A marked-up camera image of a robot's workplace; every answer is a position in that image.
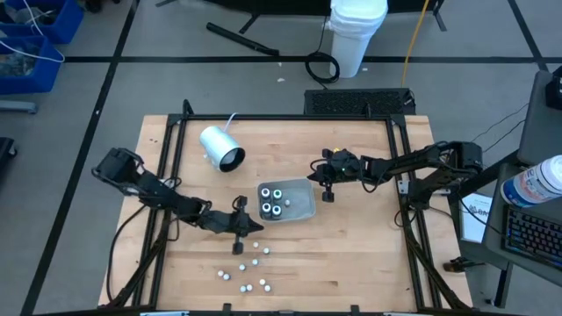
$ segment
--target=keyboard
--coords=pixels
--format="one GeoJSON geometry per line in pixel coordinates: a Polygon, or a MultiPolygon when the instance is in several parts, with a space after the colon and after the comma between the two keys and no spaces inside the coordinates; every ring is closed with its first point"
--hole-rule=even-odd
{"type": "Polygon", "coordinates": [[[562,270],[562,223],[529,215],[512,205],[506,206],[506,213],[507,239],[502,240],[502,247],[537,262],[547,260],[562,270]]]}

